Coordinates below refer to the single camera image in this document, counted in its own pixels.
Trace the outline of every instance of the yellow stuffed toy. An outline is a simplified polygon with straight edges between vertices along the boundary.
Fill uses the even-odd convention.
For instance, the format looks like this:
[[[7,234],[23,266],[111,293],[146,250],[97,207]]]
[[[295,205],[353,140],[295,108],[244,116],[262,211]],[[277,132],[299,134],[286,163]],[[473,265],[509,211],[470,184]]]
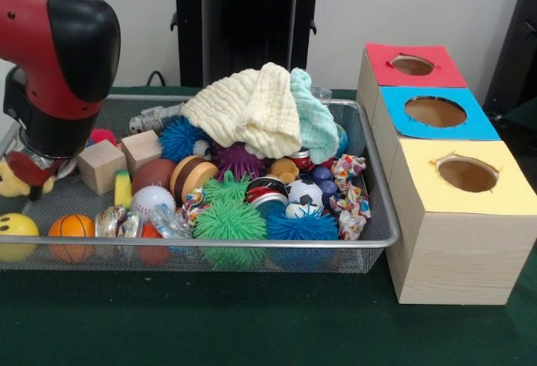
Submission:
[[[14,197],[14,196],[29,196],[30,186],[20,180],[9,169],[8,163],[3,160],[0,162],[0,196]],[[43,193],[48,194],[54,188],[55,178],[50,177],[43,185]]]

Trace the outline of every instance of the wire basket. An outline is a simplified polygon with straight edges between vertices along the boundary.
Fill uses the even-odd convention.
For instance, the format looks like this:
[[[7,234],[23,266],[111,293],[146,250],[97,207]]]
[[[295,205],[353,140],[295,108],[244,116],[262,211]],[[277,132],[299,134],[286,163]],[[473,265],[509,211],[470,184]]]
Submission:
[[[187,98],[110,96],[96,127],[124,137],[128,135],[130,117],[146,108],[170,106]],[[40,232],[40,237],[0,236],[0,269],[367,273],[384,248],[398,240],[399,222],[362,107],[348,100],[330,100],[326,104],[336,122],[347,131],[347,152],[368,160],[362,182],[369,194],[372,218],[360,240],[47,238],[50,227],[60,217],[78,213],[93,218],[113,205],[113,192],[97,196],[78,175],[70,175],[58,180],[54,190],[36,202],[25,197],[0,198],[0,213],[23,213],[34,219]],[[13,125],[0,143],[0,154],[5,154],[17,128]],[[247,268],[221,264],[213,260],[215,254],[238,254],[253,261]]]

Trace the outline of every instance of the shape sorter box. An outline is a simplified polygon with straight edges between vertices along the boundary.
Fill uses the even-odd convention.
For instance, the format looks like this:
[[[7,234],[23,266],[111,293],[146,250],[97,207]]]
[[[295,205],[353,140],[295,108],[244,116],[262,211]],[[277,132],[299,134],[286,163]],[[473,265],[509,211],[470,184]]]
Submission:
[[[443,46],[367,43],[357,100],[373,123],[380,86],[461,87],[467,83]]]
[[[400,303],[507,302],[537,238],[537,196],[502,141],[401,139],[390,190]]]
[[[466,88],[381,86],[371,129],[388,183],[403,138],[500,140]]]

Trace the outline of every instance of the yellow sponge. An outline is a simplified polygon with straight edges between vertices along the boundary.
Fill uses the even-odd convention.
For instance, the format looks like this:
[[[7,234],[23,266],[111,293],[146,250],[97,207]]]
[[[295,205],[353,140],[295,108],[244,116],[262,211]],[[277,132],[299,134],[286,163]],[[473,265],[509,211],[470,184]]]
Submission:
[[[131,178],[127,170],[119,170],[116,174],[116,190],[114,191],[114,205],[123,205],[130,208],[133,201],[131,192]]]

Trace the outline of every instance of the orange ball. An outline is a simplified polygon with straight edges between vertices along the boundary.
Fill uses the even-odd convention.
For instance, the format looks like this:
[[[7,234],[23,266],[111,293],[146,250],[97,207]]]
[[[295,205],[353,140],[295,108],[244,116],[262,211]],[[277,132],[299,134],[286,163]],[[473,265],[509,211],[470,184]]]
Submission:
[[[146,223],[142,230],[142,238],[162,238],[162,236],[151,223]],[[138,254],[144,263],[153,267],[164,264],[171,257],[171,252],[164,246],[140,246]]]
[[[49,237],[94,238],[95,223],[84,215],[67,215],[58,219],[49,230]],[[66,263],[80,263],[93,255],[93,246],[74,244],[51,244],[50,252]]]

